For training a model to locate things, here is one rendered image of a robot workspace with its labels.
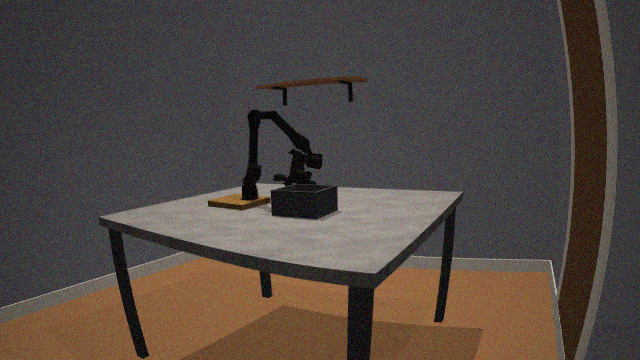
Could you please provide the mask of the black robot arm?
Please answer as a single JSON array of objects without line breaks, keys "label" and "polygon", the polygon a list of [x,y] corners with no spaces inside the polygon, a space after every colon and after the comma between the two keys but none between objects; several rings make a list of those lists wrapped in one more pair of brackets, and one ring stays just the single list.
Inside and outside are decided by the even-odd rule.
[{"label": "black robot arm", "polygon": [[[294,129],[285,122],[285,120],[276,111],[258,111],[252,110],[248,113],[249,130],[250,130],[250,152],[249,161],[246,170],[246,176],[242,180],[242,198],[240,200],[255,200],[259,199],[257,181],[261,175],[261,165],[258,164],[258,127],[261,120],[272,119],[275,124],[280,127],[288,136],[291,143],[294,146],[302,150],[306,154],[302,154],[301,151],[296,151],[294,148],[288,153],[292,155],[291,164],[298,164],[304,166],[304,163],[309,168],[321,169],[322,167],[322,154],[312,153],[309,147],[309,140],[298,134]],[[306,160],[305,160],[306,157]],[[296,166],[296,165],[295,165]],[[298,169],[296,166],[292,169],[290,176],[294,176],[296,180],[303,182],[306,179],[310,180],[312,173],[305,168]]]}]

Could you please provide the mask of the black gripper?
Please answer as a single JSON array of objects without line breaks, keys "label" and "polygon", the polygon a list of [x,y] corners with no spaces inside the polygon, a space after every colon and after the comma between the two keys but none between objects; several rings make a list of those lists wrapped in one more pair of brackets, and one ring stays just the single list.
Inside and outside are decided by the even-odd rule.
[{"label": "black gripper", "polygon": [[[286,175],[282,175],[282,174],[275,174],[273,180],[275,180],[275,181],[284,181],[283,184],[285,186],[293,185],[292,183],[317,185],[316,181],[311,181],[311,180],[306,180],[305,182],[303,182],[301,180],[296,181],[294,176],[290,176],[291,171],[292,171],[292,169],[294,168],[295,165],[298,166],[298,169],[301,169],[302,167],[304,168],[304,166],[302,166],[302,165],[291,164],[291,167],[289,167],[290,173],[289,173],[288,177],[286,177]],[[294,179],[294,180],[292,180],[292,179]]]}]

